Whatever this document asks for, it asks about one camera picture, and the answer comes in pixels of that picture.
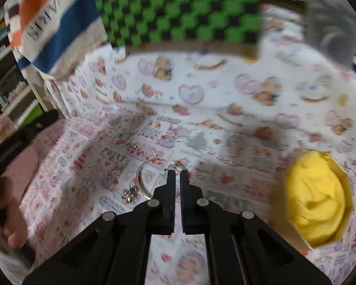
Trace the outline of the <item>person's left hand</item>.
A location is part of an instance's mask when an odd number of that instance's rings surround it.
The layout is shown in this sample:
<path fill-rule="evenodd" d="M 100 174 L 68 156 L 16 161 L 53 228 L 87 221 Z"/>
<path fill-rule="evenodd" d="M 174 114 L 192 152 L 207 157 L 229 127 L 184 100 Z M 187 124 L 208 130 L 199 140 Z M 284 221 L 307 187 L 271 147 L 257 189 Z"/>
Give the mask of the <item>person's left hand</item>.
<path fill-rule="evenodd" d="M 0 209 L 6 212 L 5 223 L 0 225 L 0 236 L 7 238 L 7 244 L 13 248 L 22 248 L 27 241 L 27 223 L 19 209 L 19 203 L 12 194 L 11 180 L 0 178 Z"/>

